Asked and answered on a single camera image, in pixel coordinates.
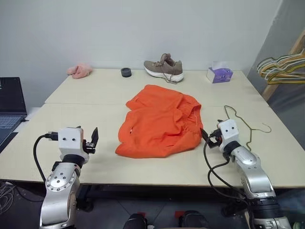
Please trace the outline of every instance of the brown sneaker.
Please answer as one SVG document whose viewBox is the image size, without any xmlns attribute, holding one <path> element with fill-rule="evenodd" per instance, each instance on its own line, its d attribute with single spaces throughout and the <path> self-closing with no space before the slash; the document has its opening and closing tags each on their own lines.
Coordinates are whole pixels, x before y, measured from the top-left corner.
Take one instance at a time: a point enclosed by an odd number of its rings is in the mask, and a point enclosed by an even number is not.
<svg viewBox="0 0 305 229">
<path fill-rule="evenodd" d="M 149 75 L 164 78 L 168 83 L 183 79 L 182 62 L 175 62 L 169 53 L 163 54 L 159 62 L 145 61 L 144 68 Z"/>
</svg>

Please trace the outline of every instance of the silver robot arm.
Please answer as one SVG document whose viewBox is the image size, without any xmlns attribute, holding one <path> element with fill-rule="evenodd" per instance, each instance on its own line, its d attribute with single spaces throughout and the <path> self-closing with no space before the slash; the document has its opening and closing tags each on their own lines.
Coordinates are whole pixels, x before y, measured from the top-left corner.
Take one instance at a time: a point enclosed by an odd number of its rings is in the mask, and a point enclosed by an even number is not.
<svg viewBox="0 0 305 229">
<path fill-rule="evenodd" d="M 219 146 L 225 158 L 231 158 L 246 194 L 246 200 L 253 213 L 255 229 L 291 229 L 289 221 L 281 212 L 269 177 L 261 167 L 260 158 L 239 144 L 236 122 L 232 119 L 221 121 L 212 134 L 216 143 L 208 142 L 209 147 Z M 203 138 L 209 141 L 203 131 Z"/>
<path fill-rule="evenodd" d="M 62 161 L 45 182 L 47 193 L 41 207 L 40 229 L 73 229 L 81 167 L 88 162 L 89 153 L 95 152 L 98 131 L 94 130 L 90 143 L 83 139 L 80 127 L 52 133 L 58 135 Z"/>
</svg>

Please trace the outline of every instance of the purple tissue box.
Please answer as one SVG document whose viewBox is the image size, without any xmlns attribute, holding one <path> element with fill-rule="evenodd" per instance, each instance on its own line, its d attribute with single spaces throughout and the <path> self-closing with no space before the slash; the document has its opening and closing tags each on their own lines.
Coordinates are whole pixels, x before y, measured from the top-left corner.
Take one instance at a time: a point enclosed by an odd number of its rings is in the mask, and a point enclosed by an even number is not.
<svg viewBox="0 0 305 229">
<path fill-rule="evenodd" d="M 231 71 L 231 69 L 228 68 L 219 68 L 215 70 L 209 68 L 206 77 L 212 83 L 222 83 L 222 82 L 229 82 L 231 80 L 232 75 L 233 72 Z"/>
</svg>

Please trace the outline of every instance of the pink cloth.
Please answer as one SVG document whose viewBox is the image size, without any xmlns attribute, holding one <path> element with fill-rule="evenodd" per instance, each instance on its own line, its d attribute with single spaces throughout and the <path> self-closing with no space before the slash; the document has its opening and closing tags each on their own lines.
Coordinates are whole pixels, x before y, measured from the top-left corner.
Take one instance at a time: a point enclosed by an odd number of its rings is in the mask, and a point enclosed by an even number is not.
<svg viewBox="0 0 305 229">
<path fill-rule="evenodd" d="M 88 76 L 92 72 L 90 65 L 86 63 L 79 63 L 78 65 L 71 67 L 67 70 L 68 75 L 72 75 L 74 79 L 80 79 Z"/>
</svg>

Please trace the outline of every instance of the black tape roll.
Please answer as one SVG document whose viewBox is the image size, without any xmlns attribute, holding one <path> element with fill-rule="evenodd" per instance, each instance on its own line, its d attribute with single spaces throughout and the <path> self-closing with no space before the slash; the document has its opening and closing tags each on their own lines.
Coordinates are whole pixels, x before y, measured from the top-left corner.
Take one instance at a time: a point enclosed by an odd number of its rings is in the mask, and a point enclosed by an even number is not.
<svg viewBox="0 0 305 229">
<path fill-rule="evenodd" d="M 122 68 L 121 74 L 123 77 L 130 77 L 132 75 L 132 71 L 130 70 L 130 68 Z"/>
</svg>

